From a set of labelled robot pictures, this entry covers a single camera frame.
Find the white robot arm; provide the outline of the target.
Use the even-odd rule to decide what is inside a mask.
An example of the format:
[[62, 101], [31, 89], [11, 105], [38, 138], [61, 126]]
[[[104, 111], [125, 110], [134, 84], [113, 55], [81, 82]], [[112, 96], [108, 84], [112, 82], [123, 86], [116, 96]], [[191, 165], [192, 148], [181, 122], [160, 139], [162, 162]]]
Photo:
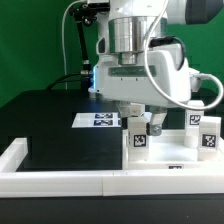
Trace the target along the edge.
[[182, 41], [169, 24], [206, 24], [224, 0], [88, 0], [96, 12], [99, 56], [89, 92], [150, 107], [150, 135], [162, 132], [167, 110], [188, 109], [206, 76], [189, 67]]

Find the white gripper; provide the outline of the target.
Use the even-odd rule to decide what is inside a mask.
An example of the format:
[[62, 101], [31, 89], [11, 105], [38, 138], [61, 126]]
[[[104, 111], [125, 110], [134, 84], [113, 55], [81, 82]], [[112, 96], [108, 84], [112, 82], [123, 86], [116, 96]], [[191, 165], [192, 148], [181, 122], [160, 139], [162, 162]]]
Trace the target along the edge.
[[[177, 70], [178, 63], [174, 60], [173, 52], [155, 50], [148, 53], [148, 64], [155, 83], [164, 93], [184, 104], [191, 99], [190, 68], [187, 60]], [[121, 118], [142, 116], [145, 105], [159, 106], [149, 110], [151, 117], [147, 123], [147, 134], [161, 135], [162, 124], [167, 115], [166, 108], [172, 108], [174, 104], [152, 86], [143, 59], [137, 65], [119, 65], [117, 56], [103, 55], [95, 66], [94, 77], [94, 90], [97, 94], [104, 99], [122, 101], [118, 104]]]

